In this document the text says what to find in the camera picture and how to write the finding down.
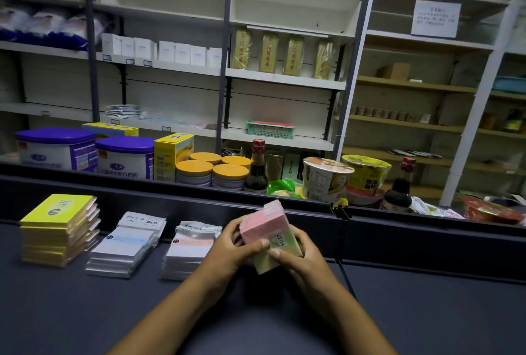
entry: person's right hand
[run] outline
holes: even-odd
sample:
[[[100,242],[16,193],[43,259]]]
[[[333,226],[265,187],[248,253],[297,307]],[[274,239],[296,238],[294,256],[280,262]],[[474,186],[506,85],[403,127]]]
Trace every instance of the person's right hand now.
[[[293,275],[312,308],[328,322],[334,324],[332,305],[338,303],[339,297],[350,294],[334,276],[318,247],[309,236],[293,225],[290,228],[303,248],[304,257],[296,257],[277,248],[270,249],[269,254]]]

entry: green plastic basket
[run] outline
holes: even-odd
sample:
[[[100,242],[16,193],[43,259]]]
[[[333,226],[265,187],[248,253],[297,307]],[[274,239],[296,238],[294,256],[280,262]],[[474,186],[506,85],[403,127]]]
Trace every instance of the green plastic basket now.
[[[247,121],[248,134],[258,136],[270,136],[272,138],[292,139],[294,125],[267,123],[262,121]]]

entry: white box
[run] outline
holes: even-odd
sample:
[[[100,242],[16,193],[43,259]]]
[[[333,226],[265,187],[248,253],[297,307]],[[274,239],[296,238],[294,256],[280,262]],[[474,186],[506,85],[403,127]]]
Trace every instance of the white box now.
[[[175,63],[175,44],[170,41],[159,41],[159,60]]]
[[[135,56],[135,40],[131,37],[121,37],[122,55],[128,57]]]
[[[121,36],[102,33],[102,53],[105,55],[120,55],[122,53]]]
[[[223,50],[221,48],[210,48],[206,51],[206,66],[221,68],[221,54]]]
[[[156,59],[157,44],[151,39],[135,37],[135,57],[148,60]]]
[[[191,48],[189,44],[175,43],[175,63],[190,64]]]
[[[192,45],[190,64],[194,66],[206,66],[206,48],[204,46]]]

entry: paper sign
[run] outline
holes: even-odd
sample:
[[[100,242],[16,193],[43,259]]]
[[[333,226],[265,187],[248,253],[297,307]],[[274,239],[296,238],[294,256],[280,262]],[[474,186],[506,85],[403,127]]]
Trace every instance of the paper sign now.
[[[459,3],[417,0],[414,4],[412,35],[428,37],[457,36]]]

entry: blue plastic basket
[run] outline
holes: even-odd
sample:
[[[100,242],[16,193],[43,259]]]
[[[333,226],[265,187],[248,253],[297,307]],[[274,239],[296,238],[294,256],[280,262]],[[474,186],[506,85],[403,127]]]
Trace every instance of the blue plastic basket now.
[[[493,83],[493,91],[526,94],[526,78],[497,77]]]
[[[272,138],[292,139],[295,126],[264,123],[262,121],[247,121],[248,134],[270,136]]]

